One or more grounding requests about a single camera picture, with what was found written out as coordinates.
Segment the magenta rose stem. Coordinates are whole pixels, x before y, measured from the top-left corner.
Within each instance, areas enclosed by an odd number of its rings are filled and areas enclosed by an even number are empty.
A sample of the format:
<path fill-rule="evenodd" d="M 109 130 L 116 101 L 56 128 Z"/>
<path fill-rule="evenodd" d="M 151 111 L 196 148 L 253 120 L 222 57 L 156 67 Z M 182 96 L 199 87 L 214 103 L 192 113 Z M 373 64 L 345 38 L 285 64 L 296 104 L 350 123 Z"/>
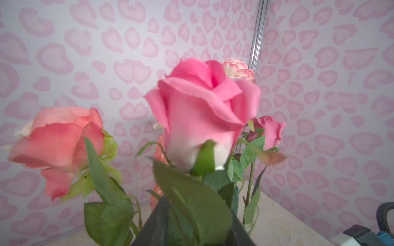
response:
<path fill-rule="evenodd" d="M 253 181 L 256 161 L 260 160 L 265 167 L 269 167 L 286 159 L 285 155 L 279 153 L 277 147 L 282 140 L 285 126 L 285 123 L 278 123 L 268 115 L 254 118 L 250 122 L 249 132 L 242 139 L 245 149 L 240 154 L 240 163 L 247 172 L 248 180 L 246 196 L 243 197 L 245 208 L 242 224 L 247 234 L 252 233 L 257 222 L 258 216 L 255 213 L 258 212 L 259 186 L 264 174 L 264 171 L 261 171 L 256 181 Z"/>

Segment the salmon pink rose stem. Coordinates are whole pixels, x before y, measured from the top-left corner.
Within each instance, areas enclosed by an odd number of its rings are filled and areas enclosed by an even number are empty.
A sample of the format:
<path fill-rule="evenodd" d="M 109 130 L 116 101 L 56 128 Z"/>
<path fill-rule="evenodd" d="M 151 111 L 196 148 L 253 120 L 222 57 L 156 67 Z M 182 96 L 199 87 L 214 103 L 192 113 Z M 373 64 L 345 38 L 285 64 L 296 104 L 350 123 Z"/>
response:
<path fill-rule="evenodd" d="M 118 147 L 98 110 L 53 107 L 21 129 L 8 159 L 40 170 L 52 201 L 96 192 L 101 200 L 84 204 L 87 234 L 100 246 L 129 246 L 141 229 L 133 222 L 139 202 L 126 194 L 122 173 L 111 165 Z"/>

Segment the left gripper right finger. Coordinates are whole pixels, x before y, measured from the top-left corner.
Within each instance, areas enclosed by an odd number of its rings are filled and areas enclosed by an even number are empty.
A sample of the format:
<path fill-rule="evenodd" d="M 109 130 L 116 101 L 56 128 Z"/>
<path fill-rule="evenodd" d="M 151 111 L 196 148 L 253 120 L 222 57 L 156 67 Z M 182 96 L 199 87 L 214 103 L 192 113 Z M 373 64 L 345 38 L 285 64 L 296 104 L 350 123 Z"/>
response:
<path fill-rule="evenodd" d="M 230 246 L 255 246 L 250 236 L 245 231 L 244 227 L 237 218 L 237 215 L 232 212 L 232 223 L 229 233 Z"/>

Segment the hot pink rose stem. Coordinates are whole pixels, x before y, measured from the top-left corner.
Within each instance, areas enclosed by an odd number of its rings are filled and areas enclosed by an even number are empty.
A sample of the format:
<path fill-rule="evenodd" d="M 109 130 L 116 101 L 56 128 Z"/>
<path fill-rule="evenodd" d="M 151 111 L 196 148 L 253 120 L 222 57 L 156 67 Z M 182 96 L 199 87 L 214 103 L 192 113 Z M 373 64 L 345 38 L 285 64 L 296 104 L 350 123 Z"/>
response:
<path fill-rule="evenodd" d="M 259 88 L 227 77 L 222 62 L 189 58 L 145 95 L 164 128 L 163 154 L 153 160 L 170 203 L 168 246 L 229 246 L 237 184 L 228 176 L 238 138 L 257 113 Z"/>

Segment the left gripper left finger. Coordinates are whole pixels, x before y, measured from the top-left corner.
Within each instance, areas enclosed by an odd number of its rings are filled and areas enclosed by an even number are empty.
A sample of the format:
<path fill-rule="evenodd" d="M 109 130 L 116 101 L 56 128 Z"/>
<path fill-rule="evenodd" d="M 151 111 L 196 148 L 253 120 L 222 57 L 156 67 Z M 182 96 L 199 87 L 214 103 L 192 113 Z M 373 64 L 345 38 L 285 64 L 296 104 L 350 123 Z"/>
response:
<path fill-rule="evenodd" d="M 170 203 L 163 196 L 131 246 L 168 246 Z"/>

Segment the coral rose spray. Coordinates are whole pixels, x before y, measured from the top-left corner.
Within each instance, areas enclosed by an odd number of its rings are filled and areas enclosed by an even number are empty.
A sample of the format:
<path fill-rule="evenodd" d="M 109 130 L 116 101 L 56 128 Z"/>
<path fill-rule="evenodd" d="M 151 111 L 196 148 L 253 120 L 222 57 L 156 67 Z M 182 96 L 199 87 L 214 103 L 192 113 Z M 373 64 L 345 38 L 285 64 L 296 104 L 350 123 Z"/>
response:
<path fill-rule="evenodd" d="M 164 148 L 164 128 L 159 123 L 156 123 L 153 125 L 153 129 L 154 130 L 157 130 L 157 129 L 162 130 L 162 134 L 158 138 L 158 143 L 160 144 L 161 147 L 163 147 L 163 149 L 165 149 Z M 155 151 L 154 157 L 158 161 L 168 164 L 160 146 L 156 146 L 156 151 Z M 159 198 L 156 198 L 154 195 L 151 195 L 150 208 L 152 211 L 155 209 L 156 205 L 158 204 L 158 201 L 160 200 L 160 197 L 163 195 L 163 191 L 160 189 L 160 187 L 157 184 L 155 185 L 153 192 L 155 194 L 157 194 L 159 196 Z"/>

